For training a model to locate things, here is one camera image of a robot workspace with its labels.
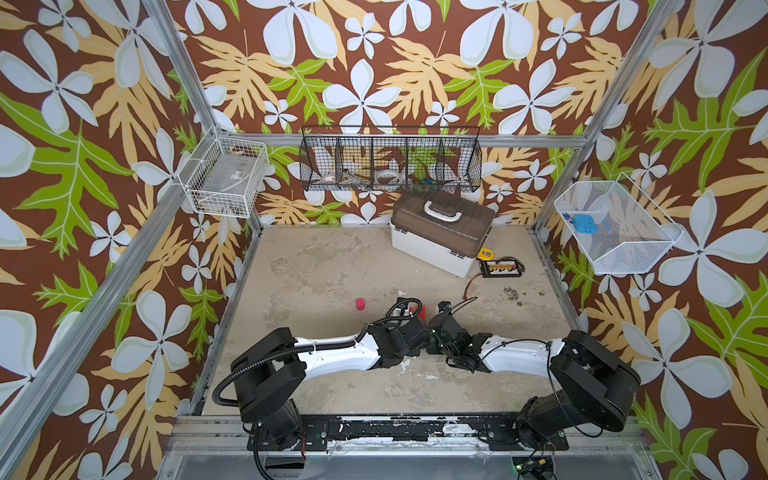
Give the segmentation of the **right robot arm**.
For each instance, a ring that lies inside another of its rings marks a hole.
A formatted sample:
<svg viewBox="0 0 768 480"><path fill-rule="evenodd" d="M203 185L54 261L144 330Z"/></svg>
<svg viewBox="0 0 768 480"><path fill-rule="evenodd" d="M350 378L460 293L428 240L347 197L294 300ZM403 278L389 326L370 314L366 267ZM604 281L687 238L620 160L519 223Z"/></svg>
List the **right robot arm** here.
<svg viewBox="0 0 768 480"><path fill-rule="evenodd" d="M557 446L568 428L592 424L620 432L640 385L639 374L584 331L563 339L506 339L471 335L450 312L428 322L427 351L443 354L453 368L470 372L513 372L546 378L552 392L534 396L516 414L513 440L529 448Z"/></svg>

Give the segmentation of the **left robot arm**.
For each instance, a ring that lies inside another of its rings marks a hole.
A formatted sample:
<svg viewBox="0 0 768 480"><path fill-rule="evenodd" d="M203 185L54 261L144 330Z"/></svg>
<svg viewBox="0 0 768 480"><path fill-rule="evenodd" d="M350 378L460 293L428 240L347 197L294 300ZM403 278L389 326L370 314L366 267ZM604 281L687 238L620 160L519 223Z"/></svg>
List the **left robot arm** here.
<svg viewBox="0 0 768 480"><path fill-rule="evenodd" d="M417 316L381 319L357 334L327 339L299 338L287 327L277 328L231 363L230 374L214 387L211 400L239 410L255 445L264 439L286 450L305 436L292 399L303 381L397 366L418 356L429 337L426 323Z"/></svg>

